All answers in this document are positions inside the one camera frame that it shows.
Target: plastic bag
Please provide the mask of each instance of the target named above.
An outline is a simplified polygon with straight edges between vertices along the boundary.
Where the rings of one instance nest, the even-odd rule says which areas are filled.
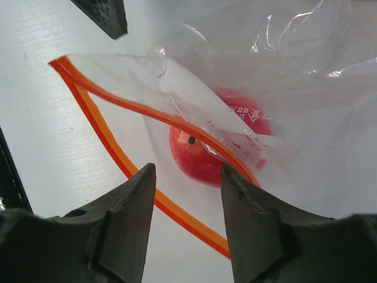
[[[178,168],[170,126],[284,201],[325,216],[359,212],[368,195],[355,188],[374,168],[363,172],[357,160],[360,147],[373,150],[377,74],[365,72],[370,61],[339,62],[344,77],[331,69],[349,59],[338,49],[349,17],[349,1],[237,1],[173,28],[148,56],[69,55],[51,65],[126,176],[155,163],[156,205],[229,257],[220,191]],[[230,108],[233,94],[257,109]],[[259,120],[270,133],[249,127]]]

